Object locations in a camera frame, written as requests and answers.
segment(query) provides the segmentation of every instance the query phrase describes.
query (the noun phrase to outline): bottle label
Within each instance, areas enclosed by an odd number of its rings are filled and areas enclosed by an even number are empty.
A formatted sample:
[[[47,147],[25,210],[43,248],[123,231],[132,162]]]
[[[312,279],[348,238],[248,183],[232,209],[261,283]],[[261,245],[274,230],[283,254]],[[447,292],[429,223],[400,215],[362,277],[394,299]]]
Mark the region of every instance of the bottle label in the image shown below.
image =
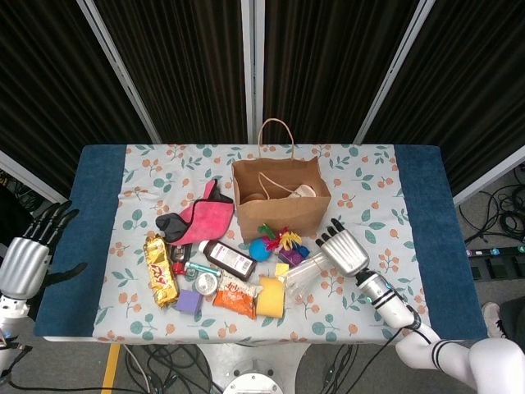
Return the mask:
[[[250,266],[252,265],[252,260],[246,259],[242,254],[238,254],[234,250],[226,248],[221,244],[215,245],[215,247],[212,249],[212,253],[210,253],[210,256],[227,265],[228,267],[233,268],[241,275],[246,275]]]

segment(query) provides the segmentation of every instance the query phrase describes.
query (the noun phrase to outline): chip bag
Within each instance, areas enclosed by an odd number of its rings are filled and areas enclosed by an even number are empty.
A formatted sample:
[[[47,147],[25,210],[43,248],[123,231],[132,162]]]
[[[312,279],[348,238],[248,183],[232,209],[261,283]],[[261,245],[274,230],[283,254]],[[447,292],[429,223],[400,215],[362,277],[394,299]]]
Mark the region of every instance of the chip bag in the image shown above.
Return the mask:
[[[243,282],[237,277],[222,271],[221,283],[213,304],[234,310],[238,314],[245,314],[255,320],[255,303],[253,299],[261,290],[260,286]]]

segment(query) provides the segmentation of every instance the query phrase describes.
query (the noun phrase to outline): brown paper bag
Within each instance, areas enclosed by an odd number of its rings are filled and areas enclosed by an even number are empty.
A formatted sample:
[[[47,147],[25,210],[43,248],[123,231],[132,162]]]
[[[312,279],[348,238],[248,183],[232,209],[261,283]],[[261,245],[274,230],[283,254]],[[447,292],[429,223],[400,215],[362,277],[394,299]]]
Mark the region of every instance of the brown paper bag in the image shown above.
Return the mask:
[[[270,121],[281,123],[291,138],[291,158],[261,158],[263,128]],[[259,158],[239,160],[232,164],[235,206],[240,233],[248,243],[263,236],[257,229],[266,223],[279,231],[288,227],[300,236],[316,233],[330,203],[330,191],[321,178],[317,156],[309,161],[294,158],[294,137],[279,119],[267,119],[258,136]],[[313,188],[316,197],[286,198],[305,184]],[[247,197],[254,200],[244,202]]]

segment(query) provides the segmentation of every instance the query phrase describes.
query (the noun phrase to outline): purple sponge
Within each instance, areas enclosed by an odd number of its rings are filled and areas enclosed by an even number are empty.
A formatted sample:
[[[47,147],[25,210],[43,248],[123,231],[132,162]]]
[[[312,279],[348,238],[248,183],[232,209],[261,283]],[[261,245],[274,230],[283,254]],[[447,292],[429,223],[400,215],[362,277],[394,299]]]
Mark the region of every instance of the purple sponge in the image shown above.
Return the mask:
[[[200,311],[203,296],[197,291],[181,290],[175,309],[186,314],[196,314]]]

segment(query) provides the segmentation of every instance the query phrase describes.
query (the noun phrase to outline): yellow block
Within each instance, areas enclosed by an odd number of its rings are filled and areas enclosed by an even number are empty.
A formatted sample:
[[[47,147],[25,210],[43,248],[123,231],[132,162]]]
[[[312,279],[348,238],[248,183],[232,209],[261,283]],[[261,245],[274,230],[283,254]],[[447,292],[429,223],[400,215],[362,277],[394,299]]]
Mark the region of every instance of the yellow block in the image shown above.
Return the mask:
[[[261,277],[259,284],[263,287],[257,296],[256,313],[271,318],[282,318],[285,305],[285,289],[274,277]]]

